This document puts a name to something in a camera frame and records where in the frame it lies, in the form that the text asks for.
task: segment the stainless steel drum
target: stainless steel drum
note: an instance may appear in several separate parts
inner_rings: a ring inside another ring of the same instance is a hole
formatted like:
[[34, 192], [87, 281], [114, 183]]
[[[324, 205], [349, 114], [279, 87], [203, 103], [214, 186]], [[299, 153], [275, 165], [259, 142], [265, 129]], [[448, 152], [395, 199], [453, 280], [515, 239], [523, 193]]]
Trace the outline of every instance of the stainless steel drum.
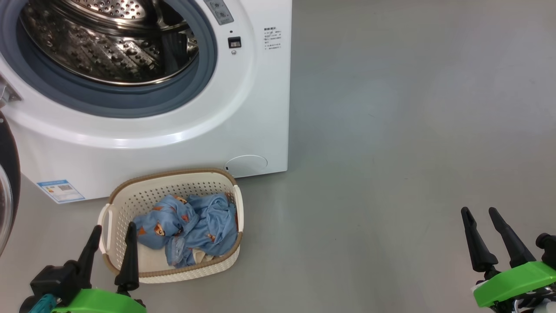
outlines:
[[187, 21], [159, 0], [29, 0], [20, 19], [51, 60], [104, 84], [163, 82], [198, 55]]

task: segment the basket rim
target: basket rim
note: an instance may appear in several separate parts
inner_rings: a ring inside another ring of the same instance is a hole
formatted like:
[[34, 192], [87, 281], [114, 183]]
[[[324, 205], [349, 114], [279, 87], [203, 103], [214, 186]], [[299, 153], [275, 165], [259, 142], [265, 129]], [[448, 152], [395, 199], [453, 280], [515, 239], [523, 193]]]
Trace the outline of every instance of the basket rim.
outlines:
[[[129, 185], [139, 183], [139, 182], [144, 182], [146, 180], [155, 179], [155, 178], [162, 178], [162, 177], [168, 177], [168, 176], [174, 176], [174, 175], [183, 175], [183, 174], [196, 174], [196, 173], [221, 174], [221, 175], [224, 175], [227, 179], [229, 179], [230, 182], [234, 186], [237, 186], [237, 182], [236, 182], [235, 178], [230, 173], [228, 173], [224, 170], [221, 170], [219, 168], [198, 168], [198, 169], [172, 170], [172, 171], [169, 171], [169, 172], [163, 172], [163, 173], [157, 173], [157, 174], [151, 174], [151, 175], [144, 175], [144, 176], [140, 176], [140, 177], [137, 177], [137, 178], [132, 178], [132, 179], [120, 184], [118, 187], [116, 187], [116, 189], [110, 195], [110, 198], [108, 199], [108, 203], [110, 205], [112, 205], [113, 202], [114, 202], [114, 199], [118, 195], [118, 193], [120, 191], [122, 191], [125, 187], [128, 187]], [[195, 264], [195, 265], [192, 265], [192, 266], [186, 266], [186, 267], [183, 267], [183, 268], [175, 268], [175, 269], [172, 269], [172, 270], [154, 271], [154, 272], [140, 272], [139, 273], [139, 278], [167, 276], [167, 275], [185, 273], [185, 272], [199, 270], [201, 268], [209, 267], [209, 266], [216, 265], [218, 263], [224, 262], [228, 258], [230, 258], [237, 251], [237, 249], [240, 246], [242, 238], [243, 238], [243, 231], [238, 232], [236, 242], [234, 243], [234, 246], [232, 247], [232, 249], [230, 249], [228, 251], [228, 253], [226, 253], [225, 255], [220, 256], [220, 257], [215, 257], [214, 259], [212, 259], [208, 262]], [[118, 275], [120, 273], [120, 271], [116, 268], [116, 266], [114, 266], [114, 264], [110, 260], [110, 256], [108, 255], [108, 253], [103, 253], [102, 258], [103, 258], [106, 266], [108, 267], [108, 269], [111, 272], [113, 272], [115, 275]]]

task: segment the washing machine door opening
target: washing machine door opening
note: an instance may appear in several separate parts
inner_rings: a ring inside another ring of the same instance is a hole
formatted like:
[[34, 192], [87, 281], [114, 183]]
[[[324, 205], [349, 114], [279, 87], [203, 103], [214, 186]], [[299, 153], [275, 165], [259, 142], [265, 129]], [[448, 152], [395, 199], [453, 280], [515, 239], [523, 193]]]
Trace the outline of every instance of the washing machine door opening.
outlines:
[[87, 114], [166, 113], [197, 96], [216, 66], [215, 34], [194, 0], [6, 0], [0, 17], [0, 53], [16, 74]]

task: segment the door hinge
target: door hinge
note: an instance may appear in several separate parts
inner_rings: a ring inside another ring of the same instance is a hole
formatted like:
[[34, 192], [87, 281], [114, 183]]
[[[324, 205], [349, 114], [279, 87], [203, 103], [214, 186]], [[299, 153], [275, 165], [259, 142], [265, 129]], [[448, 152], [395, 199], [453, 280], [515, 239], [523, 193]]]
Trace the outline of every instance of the door hinge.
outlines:
[[20, 101], [21, 97], [8, 84], [4, 77], [0, 76], [0, 108], [13, 101]]

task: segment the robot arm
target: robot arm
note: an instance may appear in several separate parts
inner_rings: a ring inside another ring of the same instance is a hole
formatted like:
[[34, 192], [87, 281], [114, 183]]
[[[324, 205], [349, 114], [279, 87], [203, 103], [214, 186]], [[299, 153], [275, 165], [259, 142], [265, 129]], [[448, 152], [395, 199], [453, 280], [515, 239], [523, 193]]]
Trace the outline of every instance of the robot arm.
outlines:
[[34, 295], [25, 299], [19, 313], [146, 313], [143, 302], [129, 294], [139, 288], [137, 228], [133, 222], [127, 228], [126, 253], [115, 279], [117, 292], [91, 289], [93, 259], [101, 234], [102, 227], [95, 226], [78, 261], [45, 267], [31, 282]]
[[469, 209], [461, 209], [473, 270], [484, 272], [485, 280], [477, 282], [480, 286], [473, 291], [479, 307], [497, 313], [556, 313], [556, 302], [551, 302], [556, 301], [556, 236], [539, 236], [537, 246], [545, 253], [543, 261], [537, 262], [495, 208], [489, 209], [489, 215], [504, 240], [512, 269], [499, 272], [494, 268], [497, 258], [488, 251]]

